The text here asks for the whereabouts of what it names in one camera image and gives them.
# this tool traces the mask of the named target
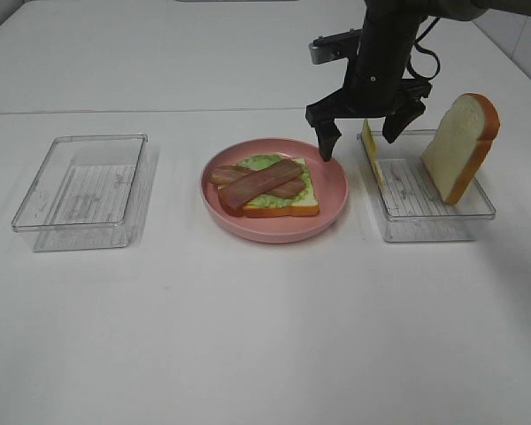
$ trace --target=plastic container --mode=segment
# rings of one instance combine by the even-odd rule
[[[146,135],[59,137],[12,220],[32,251],[128,246],[151,180]]]
[[[433,140],[435,130],[405,131],[389,145],[381,132],[373,132],[377,144],[376,170],[370,190],[381,235],[387,242],[472,241],[483,226],[496,217],[496,209],[476,179],[456,205],[446,205],[419,156]],[[362,135],[360,144],[368,150]]]

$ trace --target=bread slice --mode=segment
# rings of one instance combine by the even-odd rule
[[[261,167],[271,165],[267,164],[267,162],[268,160],[275,161],[275,157],[278,158],[277,160],[281,159],[281,157],[277,155],[261,155],[241,161],[238,165],[247,166],[257,170]],[[293,199],[282,199],[267,194],[259,195],[249,201],[249,203],[242,208],[242,215],[252,218],[282,216],[306,217],[317,215],[319,213],[319,202],[315,197],[309,168],[307,167],[304,158],[293,158],[293,160],[304,170],[303,174],[299,177],[303,179],[305,189]]]
[[[465,93],[442,117],[421,159],[445,204],[465,193],[499,129],[494,105],[483,95]]]

